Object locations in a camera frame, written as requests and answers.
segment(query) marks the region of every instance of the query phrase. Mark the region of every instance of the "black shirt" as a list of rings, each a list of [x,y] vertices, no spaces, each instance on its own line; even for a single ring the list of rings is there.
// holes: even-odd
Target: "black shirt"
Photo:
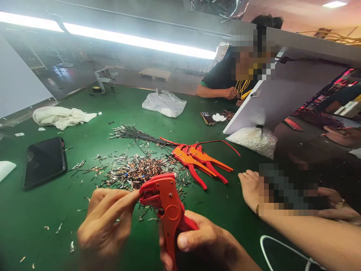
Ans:
[[[353,85],[351,87],[342,88],[316,106],[316,110],[320,112],[325,111],[326,108],[335,101],[339,102],[342,106],[345,106],[348,102],[356,99],[359,95],[361,95],[361,85]]]
[[[234,80],[234,75],[232,76],[233,61],[235,61],[235,59],[226,58],[218,62],[203,78],[203,83],[201,84],[211,89],[227,89],[230,87],[236,87],[237,80]],[[243,91],[243,94],[253,89],[257,82],[257,80],[250,81],[249,86]]]

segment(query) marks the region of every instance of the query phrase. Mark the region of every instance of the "red wire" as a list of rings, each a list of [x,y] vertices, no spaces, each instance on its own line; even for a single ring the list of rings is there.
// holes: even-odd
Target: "red wire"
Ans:
[[[221,142],[221,141],[226,143],[228,146],[230,146],[238,154],[238,156],[241,156],[240,153],[235,148],[233,148],[230,144],[228,144],[224,140],[212,140],[212,141],[206,141],[206,142],[199,142],[199,143],[197,143],[197,145],[198,144],[204,144],[204,143],[210,143],[210,142]]]
[[[175,143],[175,142],[172,142],[172,141],[169,141],[167,139],[164,139],[163,137],[159,137],[161,140],[164,140],[164,141],[167,141],[169,143],[172,143],[172,144],[175,144],[175,145],[180,145],[179,143]],[[224,142],[226,143],[228,146],[230,146],[237,154],[238,156],[241,156],[240,153],[235,149],[233,148],[230,144],[228,144],[227,142],[225,142],[224,140],[212,140],[212,141],[206,141],[206,142],[200,142],[200,143],[196,143],[196,145],[199,145],[199,144],[204,144],[204,143],[210,143],[210,142]]]

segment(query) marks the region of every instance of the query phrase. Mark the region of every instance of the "red wire stripper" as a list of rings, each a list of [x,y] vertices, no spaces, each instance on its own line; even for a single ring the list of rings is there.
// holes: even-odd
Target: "red wire stripper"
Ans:
[[[175,159],[177,159],[179,162],[182,163],[183,166],[187,167],[189,171],[191,172],[192,177],[199,183],[199,185],[203,188],[203,190],[207,189],[207,185],[204,183],[204,181],[197,175],[194,166],[202,170],[203,172],[207,173],[209,176],[216,177],[217,175],[207,167],[205,167],[203,164],[195,160],[191,155],[188,154],[188,145],[181,144],[178,147],[176,147],[172,155]]]
[[[202,152],[202,146],[198,144],[193,144],[189,147],[188,153],[197,161],[204,164],[207,168],[209,168],[213,173],[216,174],[216,176],[224,183],[227,184],[228,180],[222,176],[214,167],[212,164],[215,164],[216,166],[220,167],[221,169],[224,169],[228,172],[233,171],[233,168],[223,164],[222,162],[219,162],[218,160],[210,157],[208,154]]]
[[[165,244],[176,271],[174,245],[176,229],[189,231],[198,230],[198,227],[193,220],[184,215],[184,205],[178,196],[175,177],[176,173],[154,176],[142,185],[139,193],[141,194],[141,204],[151,205],[159,209],[157,216],[163,223]]]

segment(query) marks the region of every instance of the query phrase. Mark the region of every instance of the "white wire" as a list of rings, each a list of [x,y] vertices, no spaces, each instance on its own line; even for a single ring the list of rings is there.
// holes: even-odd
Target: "white wire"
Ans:
[[[262,235],[259,242],[261,243],[261,249],[262,249],[262,252],[263,252],[263,256],[268,264],[268,267],[271,271],[274,271],[271,264],[270,264],[270,261],[268,260],[268,257],[267,257],[267,254],[266,254],[266,251],[264,250],[264,247],[263,247],[263,240],[264,239],[271,239],[285,247],[287,247],[289,250],[293,251],[294,253],[296,253],[297,255],[301,256],[302,258],[304,258],[306,261],[307,261],[307,265],[306,265],[306,268],[305,268],[305,271],[309,271],[310,267],[311,267],[311,263],[314,263],[314,264],[317,264],[318,266],[320,266],[317,262],[315,262],[312,258],[307,258],[306,256],[304,256],[303,254],[299,253],[297,250],[294,250],[293,248],[291,248],[290,246],[282,243],[281,241],[278,241],[277,239],[271,237],[271,236],[268,236],[268,235]]]

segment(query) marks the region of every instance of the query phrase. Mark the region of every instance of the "hand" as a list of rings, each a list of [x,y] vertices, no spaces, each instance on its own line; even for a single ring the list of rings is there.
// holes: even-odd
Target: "hand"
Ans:
[[[238,100],[237,103],[236,103],[236,106],[241,106],[243,104],[244,100]]]
[[[199,230],[183,232],[178,236],[177,244],[181,251],[200,250],[208,260],[212,257],[226,265],[229,270],[261,270],[228,231],[213,224],[204,216],[191,211],[185,211],[185,216],[193,220]],[[165,270],[174,270],[173,261],[165,246],[163,227],[159,227],[159,245],[161,261]]]
[[[361,225],[361,215],[346,204],[340,193],[336,190],[319,187],[319,194],[328,197],[333,207],[333,209],[320,210],[319,217],[343,220],[354,225]]]
[[[230,87],[224,90],[223,97],[228,100],[233,100],[236,97],[239,98],[240,94],[237,92],[237,90],[234,87]]]
[[[108,270],[130,235],[133,209],[140,195],[126,190],[99,188],[90,199],[85,221],[78,229],[81,270]]]
[[[256,208],[259,204],[260,192],[259,173],[248,169],[246,172],[239,173],[238,177],[241,181],[244,201],[251,208],[251,210],[256,213]]]

